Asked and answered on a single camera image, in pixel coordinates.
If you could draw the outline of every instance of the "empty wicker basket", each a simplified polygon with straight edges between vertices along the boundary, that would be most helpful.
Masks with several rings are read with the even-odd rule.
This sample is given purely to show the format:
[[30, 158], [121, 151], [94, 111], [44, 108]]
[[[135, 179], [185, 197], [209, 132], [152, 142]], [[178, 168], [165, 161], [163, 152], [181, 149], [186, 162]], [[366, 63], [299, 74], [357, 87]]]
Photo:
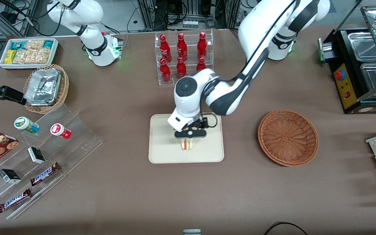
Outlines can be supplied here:
[[258, 140], [267, 156], [284, 166], [309, 163], [319, 145], [317, 132], [311, 122], [291, 110], [268, 113], [259, 124]]
[[[65, 70], [62, 67], [60, 67], [56, 64], [47, 65], [47, 66], [38, 68], [37, 70], [48, 70], [48, 69], [57, 69], [62, 73], [56, 103], [52, 106], [31, 106], [31, 105], [26, 104], [25, 108], [30, 112], [46, 114], [50, 110], [57, 107], [58, 105], [63, 104], [64, 101], [66, 100], [66, 97], [68, 95], [68, 89], [69, 89], [68, 75], [66, 74]], [[28, 83], [30, 82], [30, 78], [31, 78], [31, 74], [30, 74], [30, 76], [28, 76], [28, 79], [25, 82], [25, 86], [24, 86], [24, 89], [23, 89], [24, 94], [27, 91]]]

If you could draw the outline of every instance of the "table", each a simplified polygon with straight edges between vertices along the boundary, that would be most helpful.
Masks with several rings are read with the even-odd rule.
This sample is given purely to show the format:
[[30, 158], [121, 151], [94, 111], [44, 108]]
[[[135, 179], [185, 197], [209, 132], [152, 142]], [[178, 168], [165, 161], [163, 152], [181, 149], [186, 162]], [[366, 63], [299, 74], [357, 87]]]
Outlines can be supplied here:
[[[309, 234], [376, 234], [376, 162], [364, 142], [376, 136], [376, 115], [343, 114], [330, 70], [318, 63], [317, 39], [331, 29], [309, 27], [285, 60], [267, 62], [222, 119], [224, 160], [208, 164], [148, 160], [151, 116], [175, 107], [173, 87], [157, 82], [154, 33], [131, 34], [108, 67], [95, 66], [78, 37], [58, 38], [67, 104], [105, 142], [17, 219], [0, 216], [0, 234], [255, 235], [277, 221]], [[214, 38], [215, 71], [232, 78], [245, 62], [236, 34], [215, 30]], [[0, 85], [22, 90], [29, 73], [1, 70]], [[318, 131], [318, 154], [302, 167], [272, 162], [257, 141], [260, 119], [285, 108]], [[0, 132], [19, 135], [18, 116], [40, 117], [0, 101]]]

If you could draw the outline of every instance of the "clear acrylic display stand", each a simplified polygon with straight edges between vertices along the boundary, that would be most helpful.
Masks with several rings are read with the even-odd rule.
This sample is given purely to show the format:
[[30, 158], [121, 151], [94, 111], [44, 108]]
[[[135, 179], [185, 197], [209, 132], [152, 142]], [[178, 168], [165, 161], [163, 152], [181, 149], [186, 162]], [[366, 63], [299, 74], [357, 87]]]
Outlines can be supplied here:
[[[193, 75], [197, 72], [197, 43], [200, 39], [200, 32], [206, 33], [206, 41], [207, 41], [207, 56], [205, 58], [205, 65], [207, 68], [213, 69], [214, 64], [214, 54], [213, 54], [213, 31], [212, 30], [192, 30], [192, 31], [182, 31], [184, 33], [184, 39], [187, 43], [188, 48], [188, 60], [185, 61], [185, 65], [187, 67], [187, 75]], [[158, 67], [158, 81], [159, 85], [175, 85], [178, 81], [178, 74], [176, 71], [176, 65], [178, 64], [178, 51], [176, 49], [176, 45], [178, 44], [178, 33], [179, 31], [166, 31], [161, 33], [155, 34], [155, 52], [156, 52], [156, 66]], [[159, 40], [159, 36], [164, 34], [166, 36], [166, 41], [169, 43], [170, 46], [170, 54], [172, 56], [172, 61], [167, 63], [170, 69], [170, 82], [165, 83], [161, 76], [161, 64], [159, 60], [161, 59], [161, 41]]]
[[[66, 104], [60, 105], [55, 110], [47, 113], [36, 121], [39, 131], [31, 134], [24, 131], [18, 140], [20, 145], [8, 159], [1, 159], [0, 169], [12, 169], [21, 178], [18, 184], [5, 183], [0, 176], [0, 204], [3, 204], [20, 193], [30, 188], [32, 197], [24, 199], [18, 205], [11, 206], [3, 214], [6, 219], [15, 219], [24, 210], [30, 207], [37, 199], [65, 178], [79, 163], [98, 148], [101, 141], [77, 116], [78, 113]], [[50, 133], [50, 127], [61, 123], [72, 131], [72, 136], [65, 140]], [[46, 162], [37, 164], [31, 161], [27, 149], [38, 147], [44, 155]], [[31, 186], [30, 180], [58, 162], [61, 169], [50, 175], [46, 180]]]

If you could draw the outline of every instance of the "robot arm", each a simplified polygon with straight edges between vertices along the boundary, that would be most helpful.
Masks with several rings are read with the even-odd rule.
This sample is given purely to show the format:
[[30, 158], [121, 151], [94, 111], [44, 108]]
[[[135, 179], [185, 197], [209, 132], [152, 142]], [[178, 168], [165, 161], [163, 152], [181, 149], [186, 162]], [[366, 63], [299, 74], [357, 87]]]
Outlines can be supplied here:
[[98, 66], [107, 66], [121, 57], [122, 41], [103, 35], [95, 24], [103, 19], [101, 5], [94, 0], [51, 0], [47, 9], [50, 18], [70, 29], [81, 39], [89, 58]]
[[[177, 131], [175, 137], [205, 137], [205, 131], [194, 131], [191, 128], [192, 125], [198, 127], [198, 123], [203, 122], [200, 119], [202, 100], [218, 115], [226, 116], [233, 113], [267, 58], [271, 53], [276, 52], [270, 49], [273, 38], [285, 27], [300, 31], [310, 25], [315, 18], [323, 18], [328, 10], [319, 13], [320, 2], [330, 7], [328, 0], [259, 2], [239, 27], [239, 41], [247, 62], [236, 77], [224, 81], [211, 69], [205, 69], [194, 76], [183, 77], [176, 83], [174, 90], [176, 109], [168, 119], [169, 124]], [[234, 81], [233, 85], [229, 85], [228, 82], [231, 81]]]

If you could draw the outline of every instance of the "red bottle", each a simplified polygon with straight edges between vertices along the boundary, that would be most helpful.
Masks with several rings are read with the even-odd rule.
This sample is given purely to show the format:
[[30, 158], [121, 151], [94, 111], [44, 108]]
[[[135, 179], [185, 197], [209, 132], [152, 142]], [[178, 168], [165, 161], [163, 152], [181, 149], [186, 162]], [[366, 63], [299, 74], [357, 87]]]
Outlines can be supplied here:
[[178, 33], [178, 44], [176, 45], [178, 49], [178, 56], [182, 56], [184, 61], [188, 59], [188, 50], [187, 50], [187, 43], [184, 40], [184, 34]]
[[204, 57], [201, 56], [200, 59], [198, 59], [197, 71], [200, 71], [206, 68], [207, 66], [204, 64]]
[[166, 41], [166, 36], [161, 34], [159, 37], [161, 39], [161, 54], [162, 57], [166, 59], [168, 63], [172, 61], [172, 56], [170, 55], [170, 46]]
[[161, 63], [161, 67], [159, 67], [159, 69], [161, 71], [161, 76], [162, 76], [163, 82], [169, 83], [170, 82], [169, 66], [166, 64], [166, 61], [165, 61], [164, 58], [161, 58], [160, 63]]
[[187, 66], [184, 63], [182, 56], [178, 57], [178, 65], [176, 66], [176, 70], [178, 71], [179, 79], [187, 74]]
[[201, 57], [206, 58], [207, 57], [207, 41], [206, 41], [206, 33], [201, 32], [200, 33], [200, 40], [197, 44], [197, 57], [200, 59]]

